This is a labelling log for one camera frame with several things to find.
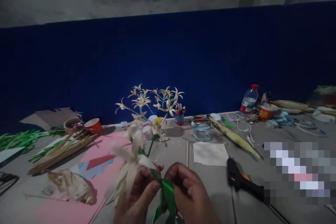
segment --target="bundle of sticks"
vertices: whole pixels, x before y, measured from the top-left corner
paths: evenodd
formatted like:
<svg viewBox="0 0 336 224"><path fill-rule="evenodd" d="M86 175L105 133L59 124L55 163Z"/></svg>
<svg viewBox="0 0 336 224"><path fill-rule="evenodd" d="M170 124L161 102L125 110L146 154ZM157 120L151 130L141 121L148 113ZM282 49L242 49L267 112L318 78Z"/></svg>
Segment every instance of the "bundle of sticks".
<svg viewBox="0 0 336 224"><path fill-rule="evenodd" d="M52 149L47 155L42 157L39 161L37 161L34 166L28 171L28 175L42 173L49 167L63 160L64 158L70 156L76 151L82 149L89 143L91 143L94 139L96 139L96 135L90 135L89 132L84 132L81 134L81 141L76 141L77 138L74 138L71 142L69 142L66 146L65 143L70 139L73 132L68 135L56 148Z"/></svg>

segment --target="dried corn husk flower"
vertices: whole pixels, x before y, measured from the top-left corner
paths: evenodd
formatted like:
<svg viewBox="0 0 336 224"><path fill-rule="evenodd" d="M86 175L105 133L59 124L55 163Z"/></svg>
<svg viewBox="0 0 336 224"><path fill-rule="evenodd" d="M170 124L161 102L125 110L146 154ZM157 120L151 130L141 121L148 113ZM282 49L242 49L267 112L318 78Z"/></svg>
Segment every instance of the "dried corn husk flower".
<svg viewBox="0 0 336 224"><path fill-rule="evenodd" d="M66 193L70 198L86 204L94 204L96 201L91 188L84 178L69 170L48 172L51 185L60 193Z"/></svg>

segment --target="white paper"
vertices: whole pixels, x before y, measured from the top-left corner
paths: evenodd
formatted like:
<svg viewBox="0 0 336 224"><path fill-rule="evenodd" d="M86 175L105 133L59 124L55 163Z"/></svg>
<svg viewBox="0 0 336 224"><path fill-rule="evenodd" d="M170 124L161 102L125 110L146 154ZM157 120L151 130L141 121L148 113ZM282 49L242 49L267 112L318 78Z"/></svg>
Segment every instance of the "white paper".
<svg viewBox="0 0 336 224"><path fill-rule="evenodd" d="M78 164L75 164L73 167L71 167L70 171L79 174Z"/></svg>
<svg viewBox="0 0 336 224"><path fill-rule="evenodd" d="M209 166L226 166L229 156L222 143L194 143L194 162Z"/></svg>
<svg viewBox="0 0 336 224"><path fill-rule="evenodd" d="M19 147L19 148L14 148L14 149L8 149L8 150L3 150L0 152L0 163L5 161L7 158L13 156L15 153L18 151L24 149L25 147Z"/></svg>

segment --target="cup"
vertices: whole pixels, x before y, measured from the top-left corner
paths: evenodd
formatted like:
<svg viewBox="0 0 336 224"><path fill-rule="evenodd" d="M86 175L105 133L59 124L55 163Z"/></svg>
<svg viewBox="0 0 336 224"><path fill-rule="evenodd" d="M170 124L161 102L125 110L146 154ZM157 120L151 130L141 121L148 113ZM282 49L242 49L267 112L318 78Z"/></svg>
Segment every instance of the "cup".
<svg viewBox="0 0 336 224"><path fill-rule="evenodd" d="M278 110L278 107L275 105L272 105L271 108L261 106L259 110L259 119L261 121L269 120L274 116L277 110Z"/></svg>
<svg viewBox="0 0 336 224"><path fill-rule="evenodd" d="M86 122L84 128L88 129L92 134L101 134L103 132L103 127L100 124L99 118Z"/></svg>

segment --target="blue ribbon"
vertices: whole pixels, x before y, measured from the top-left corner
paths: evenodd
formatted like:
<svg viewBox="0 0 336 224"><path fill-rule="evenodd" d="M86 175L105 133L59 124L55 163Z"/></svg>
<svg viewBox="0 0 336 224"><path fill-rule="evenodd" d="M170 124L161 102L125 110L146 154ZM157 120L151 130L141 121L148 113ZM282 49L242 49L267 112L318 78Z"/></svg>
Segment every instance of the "blue ribbon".
<svg viewBox="0 0 336 224"><path fill-rule="evenodd" d="M203 118L204 115L197 115L195 116L196 118ZM209 142L210 140L210 134L208 132L206 132L206 130L209 130L211 128L211 122L203 122L201 124L196 124L194 123L194 119L195 119L194 116L191 117L190 119L190 125L195 127L195 129L193 129L192 131L192 135L194 136L194 138L197 140L197 141L200 141L200 142ZM196 131L202 131L206 134L206 138L200 138L196 135Z"/></svg>

